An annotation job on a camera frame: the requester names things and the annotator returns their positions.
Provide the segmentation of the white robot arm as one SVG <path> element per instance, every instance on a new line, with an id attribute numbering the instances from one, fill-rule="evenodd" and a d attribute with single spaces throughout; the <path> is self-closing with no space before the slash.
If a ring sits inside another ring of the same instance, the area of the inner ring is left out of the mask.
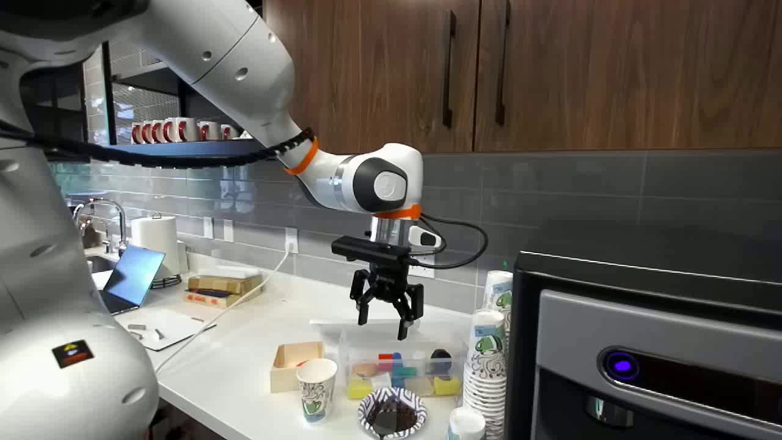
<path id="1" fill-rule="evenodd" d="M 407 279 L 407 227 L 420 217 L 422 154 L 389 142 L 365 154 L 329 154 L 295 125 L 294 57 L 246 0 L 0 0 L 2 134 L 31 148 L 148 164 L 140 151 L 53 140 L 36 133 L 20 83 L 31 71 L 85 61 L 101 44 L 128 38 L 159 57 L 180 82 L 231 118 L 311 199 L 329 211 L 367 213 L 367 238 L 340 238 L 333 249 L 361 266 L 349 299 L 395 308 L 398 326 L 422 315 L 422 288 Z"/>

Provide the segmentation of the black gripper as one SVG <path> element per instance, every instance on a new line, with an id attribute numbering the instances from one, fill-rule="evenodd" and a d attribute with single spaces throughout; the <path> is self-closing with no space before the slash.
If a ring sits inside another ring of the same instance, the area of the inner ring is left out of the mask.
<path id="1" fill-rule="evenodd" d="M 356 326 L 369 323 L 369 303 L 373 299 L 391 303 L 398 310 L 398 340 L 407 338 L 407 327 L 422 314 L 422 286 L 407 281 L 411 249 L 404 263 L 373 264 L 360 270 L 351 279 L 349 299 L 356 303 Z"/>

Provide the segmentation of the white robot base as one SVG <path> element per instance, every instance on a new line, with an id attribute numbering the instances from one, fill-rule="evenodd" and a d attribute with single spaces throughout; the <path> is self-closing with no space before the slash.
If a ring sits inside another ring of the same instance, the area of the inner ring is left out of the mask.
<path id="1" fill-rule="evenodd" d="M 0 440 L 142 440 L 159 384 L 106 310 L 42 151 L 0 145 Z"/>

